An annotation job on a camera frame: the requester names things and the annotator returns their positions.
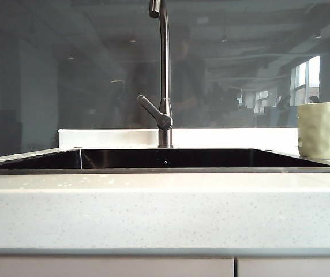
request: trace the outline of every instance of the faucet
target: faucet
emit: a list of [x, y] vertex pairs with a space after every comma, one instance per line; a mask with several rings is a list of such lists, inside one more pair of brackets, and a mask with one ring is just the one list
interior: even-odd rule
[[159, 128], [159, 148], [173, 148], [173, 118], [169, 98], [170, 90], [170, 48], [169, 24], [165, 0], [150, 0], [149, 16], [160, 18], [161, 33], [161, 101], [157, 109], [145, 96], [138, 96], [138, 102], [156, 119]]

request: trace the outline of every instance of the sink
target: sink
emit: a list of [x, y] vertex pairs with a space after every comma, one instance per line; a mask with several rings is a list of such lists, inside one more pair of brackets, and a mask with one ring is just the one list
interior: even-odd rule
[[330, 172], [330, 162], [257, 149], [81, 149], [0, 162], [0, 174]]

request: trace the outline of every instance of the sink basin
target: sink basin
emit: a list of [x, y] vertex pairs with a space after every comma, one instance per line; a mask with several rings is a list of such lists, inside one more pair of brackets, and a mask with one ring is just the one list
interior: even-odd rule
[[0, 163], [0, 174], [330, 172], [330, 163], [257, 149], [88, 149]]

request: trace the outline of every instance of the cabinet door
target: cabinet door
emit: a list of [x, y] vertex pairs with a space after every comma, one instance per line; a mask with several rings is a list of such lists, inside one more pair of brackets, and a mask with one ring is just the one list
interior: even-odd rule
[[0, 257], [7, 277], [232, 277], [233, 259], [121, 257]]
[[238, 259], [238, 277], [329, 277], [330, 259]]

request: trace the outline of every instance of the white cup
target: white cup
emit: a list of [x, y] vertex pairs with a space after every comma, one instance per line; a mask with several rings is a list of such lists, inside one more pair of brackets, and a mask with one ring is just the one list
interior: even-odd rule
[[297, 107], [301, 156], [330, 160], [330, 102]]

